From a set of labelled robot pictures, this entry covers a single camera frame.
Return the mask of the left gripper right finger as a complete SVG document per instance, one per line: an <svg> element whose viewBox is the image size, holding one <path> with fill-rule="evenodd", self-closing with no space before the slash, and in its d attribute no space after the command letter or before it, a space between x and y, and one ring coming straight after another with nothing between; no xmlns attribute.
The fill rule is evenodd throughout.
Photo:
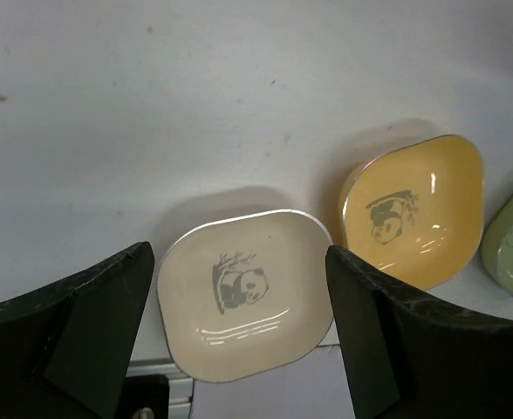
<svg viewBox="0 0 513 419"><path fill-rule="evenodd" d="M513 320L449 303L331 246L325 272L358 418L513 418Z"/></svg>

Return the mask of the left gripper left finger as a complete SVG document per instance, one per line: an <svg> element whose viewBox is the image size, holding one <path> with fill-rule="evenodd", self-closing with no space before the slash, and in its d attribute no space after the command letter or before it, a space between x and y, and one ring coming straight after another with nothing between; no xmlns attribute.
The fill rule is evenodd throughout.
<svg viewBox="0 0 513 419"><path fill-rule="evenodd" d="M0 418L112 418L153 272L138 242L0 302Z"/></svg>

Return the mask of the yellow panda square dish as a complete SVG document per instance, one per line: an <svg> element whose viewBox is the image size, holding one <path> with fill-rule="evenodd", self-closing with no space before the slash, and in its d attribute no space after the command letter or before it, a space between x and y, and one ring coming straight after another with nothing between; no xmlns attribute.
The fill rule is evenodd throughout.
<svg viewBox="0 0 513 419"><path fill-rule="evenodd" d="M339 192L344 246L372 267L423 291L474 256L484 221L484 166L457 134L363 161Z"/></svg>

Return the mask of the cream panda square dish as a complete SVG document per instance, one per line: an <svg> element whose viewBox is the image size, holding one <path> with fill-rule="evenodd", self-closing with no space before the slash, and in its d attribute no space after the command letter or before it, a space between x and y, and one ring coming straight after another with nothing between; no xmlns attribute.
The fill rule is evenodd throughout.
<svg viewBox="0 0 513 419"><path fill-rule="evenodd" d="M198 381L236 381L305 357L333 320L327 228L295 209L205 223L161 261L157 299L177 367Z"/></svg>

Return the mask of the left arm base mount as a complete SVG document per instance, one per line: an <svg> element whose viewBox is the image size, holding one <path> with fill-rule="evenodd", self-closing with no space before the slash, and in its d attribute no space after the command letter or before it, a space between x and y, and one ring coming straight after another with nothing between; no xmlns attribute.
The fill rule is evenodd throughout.
<svg viewBox="0 0 513 419"><path fill-rule="evenodd" d="M194 380L171 360L134 361L128 369L114 418L189 419Z"/></svg>

